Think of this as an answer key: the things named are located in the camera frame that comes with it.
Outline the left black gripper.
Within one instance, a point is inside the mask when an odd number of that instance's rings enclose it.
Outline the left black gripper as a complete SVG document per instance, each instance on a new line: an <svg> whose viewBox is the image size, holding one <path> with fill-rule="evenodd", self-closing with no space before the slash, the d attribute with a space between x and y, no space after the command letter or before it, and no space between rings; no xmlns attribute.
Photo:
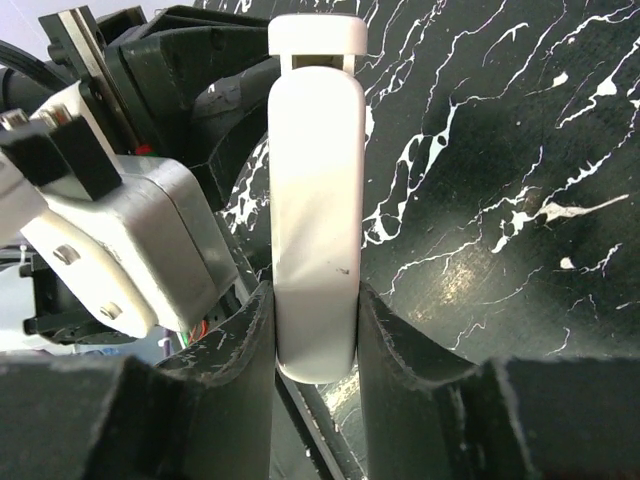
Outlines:
<svg viewBox="0 0 640 480"><path fill-rule="evenodd" d="M95 19L82 6L39 22L116 152L177 160L213 209L228 204L280 75L268 20L178 5L151 20L139 9Z"/></svg>

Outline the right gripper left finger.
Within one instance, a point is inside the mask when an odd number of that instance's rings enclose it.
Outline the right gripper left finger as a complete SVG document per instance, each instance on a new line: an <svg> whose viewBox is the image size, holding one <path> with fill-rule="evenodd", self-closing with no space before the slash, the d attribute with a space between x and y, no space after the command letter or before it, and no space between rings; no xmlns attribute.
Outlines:
<svg viewBox="0 0 640 480"><path fill-rule="evenodd" d="M265 479L275 383L274 298L158 365L133 356L5 356L5 479Z"/></svg>

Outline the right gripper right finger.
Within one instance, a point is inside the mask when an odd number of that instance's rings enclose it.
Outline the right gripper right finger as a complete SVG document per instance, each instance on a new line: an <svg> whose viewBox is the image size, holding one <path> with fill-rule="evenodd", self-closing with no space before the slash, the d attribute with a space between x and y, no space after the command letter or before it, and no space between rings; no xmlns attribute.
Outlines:
<svg viewBox="0 0 640 480"><path fill-rule="evenodd" d="M372 479L635 479L635 358L464 360L368 285L358 371Z"/></svg>

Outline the white staple remover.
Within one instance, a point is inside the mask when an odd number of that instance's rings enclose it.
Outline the white staple remover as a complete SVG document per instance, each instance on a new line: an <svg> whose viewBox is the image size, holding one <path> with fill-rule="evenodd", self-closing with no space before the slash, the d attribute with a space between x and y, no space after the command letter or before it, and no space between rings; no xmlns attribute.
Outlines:
<svg viewBox="0 0 640 480"><path fill-rule="evenodd" d="M355 61L367 34L346 14L268 26L281 67L267 104L277 359L304 384L343 378L356 352L365 95Z"/></svg>

